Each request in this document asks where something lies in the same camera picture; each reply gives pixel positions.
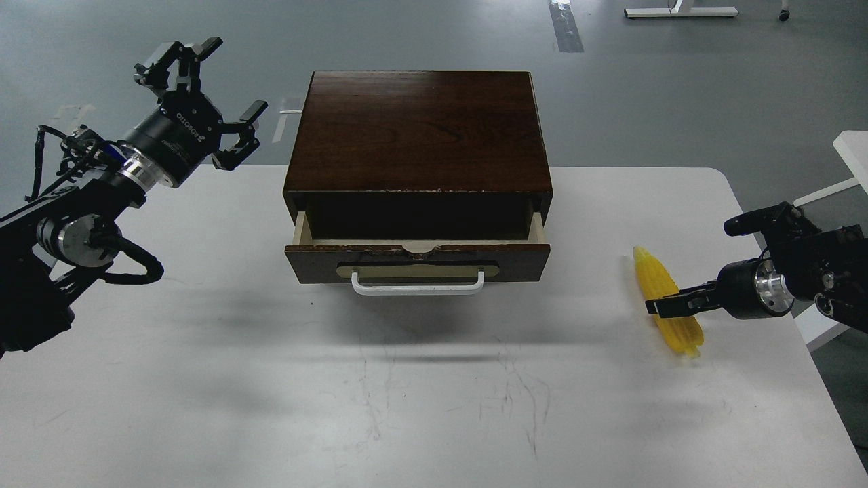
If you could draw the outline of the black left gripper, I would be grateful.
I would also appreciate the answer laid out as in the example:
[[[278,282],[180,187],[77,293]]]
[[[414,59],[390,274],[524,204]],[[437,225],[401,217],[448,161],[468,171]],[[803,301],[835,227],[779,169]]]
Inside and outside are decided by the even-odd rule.
[[[134,65],[134,83],[155,94],[160,105],[119,140],[162,170],[162,184],[177,188],[186,182],[208,155],[214,167],[233,171],[260,147],[257,120],[266,101],[253,101],[234,123],[221,123],[222,115],[201,93],[201,63],[223,44],[210,37],[200,44],[162,43],[146,64]],[[221,135],[237,135],[228,149],[217,150]]]

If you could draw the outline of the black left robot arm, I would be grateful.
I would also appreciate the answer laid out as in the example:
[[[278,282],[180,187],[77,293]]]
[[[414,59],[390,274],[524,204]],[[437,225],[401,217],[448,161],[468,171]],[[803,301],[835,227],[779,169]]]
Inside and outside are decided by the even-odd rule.
[[[267,103],[225,121],[201,90],[201,63],[221,43],[164,43],[135,65],[134,81],[157,105],[118,141],[86,126],[69,134],[37,128],[31,194],[2,218],[2,352],[31,351],[68,331],[73,302],[96,281],[160,281],[162,263],[115,220],[142,207],[156,184],[182,185],[206,157],[232,171],[258,148],[256,121]]]

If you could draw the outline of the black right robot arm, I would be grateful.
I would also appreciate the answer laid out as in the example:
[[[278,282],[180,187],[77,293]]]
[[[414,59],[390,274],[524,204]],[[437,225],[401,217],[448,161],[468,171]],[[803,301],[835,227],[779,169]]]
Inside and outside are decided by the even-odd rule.
[[[795,302],[867,331],[867,241],[860,226],[822,231],[791,203],[742,213],[724,222],[730,236],[761,234],[757,258],[725,265],[715,280],[646,302],[664,319],[723,309],[736,319],[782,317]]]

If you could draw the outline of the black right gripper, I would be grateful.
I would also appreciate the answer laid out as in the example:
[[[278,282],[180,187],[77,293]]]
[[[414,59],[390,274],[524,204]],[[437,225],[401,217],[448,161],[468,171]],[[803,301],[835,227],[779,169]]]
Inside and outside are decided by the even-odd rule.
[[[736,319],[763,319],[786,315],[793,308],[794,296],[772,260],[743,260],[723,266],[714,281],[645,300],[644,304],[648,314],[663,319],[717,309]]]

